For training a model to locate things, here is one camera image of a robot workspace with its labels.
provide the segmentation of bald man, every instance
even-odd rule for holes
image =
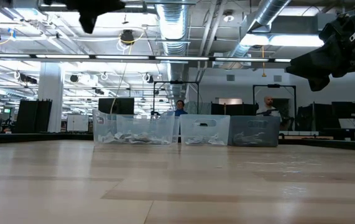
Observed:
[[[278,116],[281,117],[279,111],[272,106],[273,100],[271,96],[264,97],[264,106],[256,111],[257,116]]]

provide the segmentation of wooden floor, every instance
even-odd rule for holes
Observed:
[[[0,144],[0,224],[355,223],[355,151]]]

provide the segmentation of dark hair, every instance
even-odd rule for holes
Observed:
[[[184,101],[182,101],[182,100],[177,100],[176,105],[177,105],[178,102],[182,102],[182,104],[183,104],[183,106],[184,106]]]

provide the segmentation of woman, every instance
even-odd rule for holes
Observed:
[[[182,114],[188,114],[187,112],[184,111],[184,101],[178,100],[176,103],[176,109],[175,110],[175,116],[180,116]]]

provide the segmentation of blue shirt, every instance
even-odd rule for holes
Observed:
[[[184,109],[179,109],[175,111],[175,116],[180,116],[182,114],[188,114],[188,113],[185,112]]]

